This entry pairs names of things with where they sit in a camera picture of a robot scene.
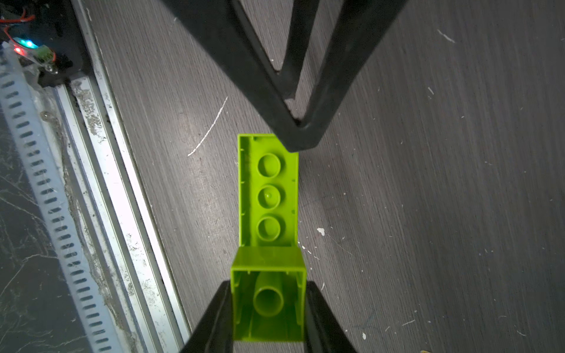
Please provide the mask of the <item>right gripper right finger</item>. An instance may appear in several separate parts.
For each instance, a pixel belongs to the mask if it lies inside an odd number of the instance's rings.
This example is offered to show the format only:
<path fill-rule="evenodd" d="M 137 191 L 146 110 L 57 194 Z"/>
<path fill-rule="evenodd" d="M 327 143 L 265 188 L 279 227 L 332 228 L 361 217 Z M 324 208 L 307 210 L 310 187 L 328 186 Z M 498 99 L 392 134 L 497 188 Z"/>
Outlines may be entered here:
<path fill-rule="evenodd" d="M 306 285 L 304 350 L 307 353 L 357 352 L 314 281 Z"/>

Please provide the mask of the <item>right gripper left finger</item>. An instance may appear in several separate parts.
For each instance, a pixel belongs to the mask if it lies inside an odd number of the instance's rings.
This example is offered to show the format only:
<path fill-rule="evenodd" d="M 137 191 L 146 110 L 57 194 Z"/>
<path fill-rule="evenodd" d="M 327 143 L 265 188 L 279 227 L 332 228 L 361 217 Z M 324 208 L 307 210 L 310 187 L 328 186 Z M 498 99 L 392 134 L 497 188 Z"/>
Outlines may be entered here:
<path fill-rule="evenodd" d="M 230 281 L 226 280 L 219 285 L 203 317 L 180 352 L 232 353 L 232 315 Z"/>

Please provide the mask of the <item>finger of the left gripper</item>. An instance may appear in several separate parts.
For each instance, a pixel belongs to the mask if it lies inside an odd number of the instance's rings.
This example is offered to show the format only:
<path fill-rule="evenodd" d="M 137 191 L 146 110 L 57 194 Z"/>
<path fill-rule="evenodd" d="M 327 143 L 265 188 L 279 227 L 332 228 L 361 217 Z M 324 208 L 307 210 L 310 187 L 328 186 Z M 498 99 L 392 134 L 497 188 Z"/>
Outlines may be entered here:
<path fill-rule="evenodd" d="M 299 119 L 286 100 L 296 96 L 319 8 L 294 1 L 288 42 L 277 70 L 239 1 L 165 1 L 199 45 L 245 95 L 289 152 L 319 144 L 351 84 L 394 20 L 404 1 L 344 1 L 307 110 Z"/>

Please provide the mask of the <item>lime square lego brick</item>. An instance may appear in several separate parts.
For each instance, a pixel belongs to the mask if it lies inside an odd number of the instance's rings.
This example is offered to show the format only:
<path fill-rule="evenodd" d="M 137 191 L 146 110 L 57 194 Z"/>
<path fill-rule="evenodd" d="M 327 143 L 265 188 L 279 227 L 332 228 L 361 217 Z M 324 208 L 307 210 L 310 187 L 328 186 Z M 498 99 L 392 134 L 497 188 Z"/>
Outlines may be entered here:
<path fill-rule="evenodd" d="M 239 247 L 230 270 L 235 340 L 303 341 L 307 278 L 299 247 Z"/>

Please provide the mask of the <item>lime long lego brick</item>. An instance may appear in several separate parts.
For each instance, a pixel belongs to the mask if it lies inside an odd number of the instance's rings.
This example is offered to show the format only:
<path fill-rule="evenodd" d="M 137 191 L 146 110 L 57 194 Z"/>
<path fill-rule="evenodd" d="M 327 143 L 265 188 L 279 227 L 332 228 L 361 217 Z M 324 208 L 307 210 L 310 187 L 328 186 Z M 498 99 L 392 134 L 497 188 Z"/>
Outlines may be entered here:
<path fill-rule="evenodd" d="M 238 135 L 241 247 L 297 247 L 299 154 L 273 134 Z"/>

